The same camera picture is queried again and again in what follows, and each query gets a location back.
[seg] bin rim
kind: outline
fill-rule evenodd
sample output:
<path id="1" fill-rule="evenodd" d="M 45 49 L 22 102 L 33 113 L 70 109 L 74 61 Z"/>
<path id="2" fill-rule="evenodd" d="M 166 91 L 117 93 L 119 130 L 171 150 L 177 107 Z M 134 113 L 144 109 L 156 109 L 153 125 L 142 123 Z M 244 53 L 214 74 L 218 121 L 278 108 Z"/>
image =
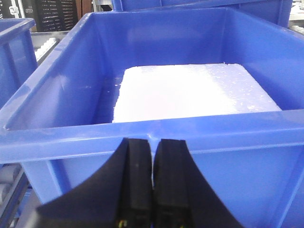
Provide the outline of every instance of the bin rim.
<path id="1" fill-rule="evenodd" d="M 303 116 L 304 110 L 288 110 L 4 131 L 0 163 L 111 154 L 124 137 L 147 139 L 152 151 L 161 138 L 218 142 L 216 148 L 199 149 L 203 153 L 304 146 Z M 230 145 L 231 138 L 238 142 Z"/>
<path id="2" fill-rule="evenodd" d="M 257 2 L 257 1 L 260 2 L 260 1 L 268 1 L 268 0 L 229 0 L 229 1 L 205 0 L 205 1 L 197 1 L 197 2 L 180 3 L 180 4 L 175 4 L 175 5 L 158 6 L 158 7 L 152 7 L 152 8 L 133 9 L 133 10 L 130 10 L 129 12 L 155 10 L 155 9 L 171 10 L 171 9 L 179 8 L 179 7 L 182 7 L 182 6 L 200 6 L 200 5 L 204 6 L 203 9 L 205 9 L 205 8 L 211 9 L 211 8 L 215 8 L 215 7 L 225 8 L 225 6 L 228 6 L 228 5 L 235 5 L 235 4 L 242 4 L 242 3 L 252 3 L 252 2 Z M 205 6 L 208 3 L 211 3 L 212 7 Z"/>
<path id="3" fill-rule="evenodd" d="M 18 34 L 29 30 L 35 26 L 35 20 L 33 18 L 22 18 L 22 19 L 1 19 L 1 22 L 8 21 L 19 21 L 19 23 L 0 31 L 0 45 L 8 43 L 10 40 L 15 38 Z"/>

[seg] white foam block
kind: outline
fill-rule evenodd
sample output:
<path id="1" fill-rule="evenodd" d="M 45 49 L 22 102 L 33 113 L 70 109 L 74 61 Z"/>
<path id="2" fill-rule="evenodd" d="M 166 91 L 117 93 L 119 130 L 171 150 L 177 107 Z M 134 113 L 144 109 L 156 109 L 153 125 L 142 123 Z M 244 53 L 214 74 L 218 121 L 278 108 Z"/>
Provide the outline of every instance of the white foam block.
<path id="1" fill-rule="evenodd" d="M 239 64 L 137 66 L 124 73 L 113 122 L 279 110 Z"/>

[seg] white label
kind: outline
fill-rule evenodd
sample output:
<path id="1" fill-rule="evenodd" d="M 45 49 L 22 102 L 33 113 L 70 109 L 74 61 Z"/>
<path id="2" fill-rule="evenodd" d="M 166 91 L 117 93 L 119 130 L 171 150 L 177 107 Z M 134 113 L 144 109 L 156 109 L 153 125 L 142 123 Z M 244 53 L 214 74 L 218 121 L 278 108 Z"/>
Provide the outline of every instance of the white label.
<path id="1" fill-rule="evenodd" d="M 26 13 L 32 13 L 32 12 L 33 12 L 33 9 L 25 9 L 25 12 L 26 12 Z"/>
<path id="2" fill-rule="evenodd" d="M 10 10 L 11 15 L 18 15 L 19 14 L 18 7 L 10 6 L 9 10 Z"/>

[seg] blue plastic bin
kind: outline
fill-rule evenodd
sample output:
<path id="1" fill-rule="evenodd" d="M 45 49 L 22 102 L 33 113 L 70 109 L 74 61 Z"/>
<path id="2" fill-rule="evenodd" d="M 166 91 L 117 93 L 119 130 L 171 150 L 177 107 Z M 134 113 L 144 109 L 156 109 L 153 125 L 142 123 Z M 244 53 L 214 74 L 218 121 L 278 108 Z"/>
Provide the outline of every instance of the blue plastic bin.
<path id="1" fill-rule="evenodd" d="M 37 68 L 33 19 L 0 19 L 0 108 Z"/>
<path id="2" fill-rule="evenodd" d="M 232 7 L 286 28 L 292 6 L 292 0 L 112 0 L 112 3 L 116 11 Z"/>
<path id="3" fill-rule="evenodd" d="M 123 137 L 153 151 L 184 139 L 245 227 L 303 227 L 303 50 L 301 35 L 231 8 L 88 14 L 0 110 L 0 162 L 21 162 L 47 202 Z M 125 69 L 222 62 L 243 65 L 283 111 L 111 123 Z"/>

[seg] plastic storage bin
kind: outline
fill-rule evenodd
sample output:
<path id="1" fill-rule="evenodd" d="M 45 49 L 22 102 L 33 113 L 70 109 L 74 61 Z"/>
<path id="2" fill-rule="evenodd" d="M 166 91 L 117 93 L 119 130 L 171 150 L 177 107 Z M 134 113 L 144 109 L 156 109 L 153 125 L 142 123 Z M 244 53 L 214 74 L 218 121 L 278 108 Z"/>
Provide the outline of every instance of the plastic storage bin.
<path id="1" fill-rule="evenodd" d="M 232 7 L 271 21 L 288 26 L 292 0 L 112 0 L 116 11 L 130 11 L 146 8 L 154 10 L 197 9 L 209 7 Z"/>
<path id="2" fill-rule="evenodd" d="M 304 39 L 231 8 L 86 15 L 0 110 L 0 162 L 42 202 L 96 171 L 123 137 L 184 139 L 246 227 L 304 224 Z M 283 111 L 111 123 L 124 70 L 239 63 Z"/>
<path id="3" fill-rule="evenodd" d="M 29 29 L 33 19 L 0 20 L 0 108 L 37 68 Z"/>

